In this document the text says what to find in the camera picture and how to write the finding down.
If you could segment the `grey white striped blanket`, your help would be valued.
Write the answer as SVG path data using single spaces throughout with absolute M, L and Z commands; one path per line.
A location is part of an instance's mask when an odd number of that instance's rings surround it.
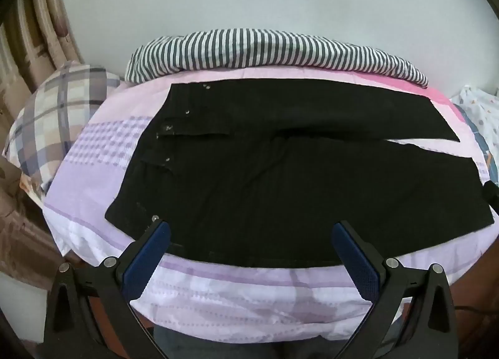
M 124 79 L 141 84 L 187 71 L 262 66 L 378 74 L 428 86 L 426 75 L 408 60 L 377 48 L 324 36 L 252 28 L 160 36 L 133 52 Z

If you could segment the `black pants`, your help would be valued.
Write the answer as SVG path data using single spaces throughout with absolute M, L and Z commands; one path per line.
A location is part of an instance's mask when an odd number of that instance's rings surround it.
M 139 138 L 106 219 L 132 238 L 153 216 L 169 253 L 260 268 L 339 264 L 341 221 L 384 256 L 493 222 L 465 157 L 426 97 L 330 80 L 175 84 Z

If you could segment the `white dotted pillow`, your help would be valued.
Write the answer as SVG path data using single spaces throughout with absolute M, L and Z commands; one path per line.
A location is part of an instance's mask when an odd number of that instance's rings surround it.
M 498 184 L 498 91 L 495 94 L 465 86 L 452 98 L 479 143 L 491 180 Z

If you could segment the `plaid pillow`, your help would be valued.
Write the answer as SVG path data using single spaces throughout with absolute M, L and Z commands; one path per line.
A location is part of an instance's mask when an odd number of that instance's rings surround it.
M 120 84 L 120 77 L 103 67 L 69 61 L 20 110 L 2 155 L 31 180 L 40 199 L 83 128 Z

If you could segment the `wooden slatted headboard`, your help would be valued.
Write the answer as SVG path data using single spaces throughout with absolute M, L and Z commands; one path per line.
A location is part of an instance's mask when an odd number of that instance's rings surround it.
M 63 0 L 1 1 L 1 124 L 9 127 L 35 89 L 80 61 Z

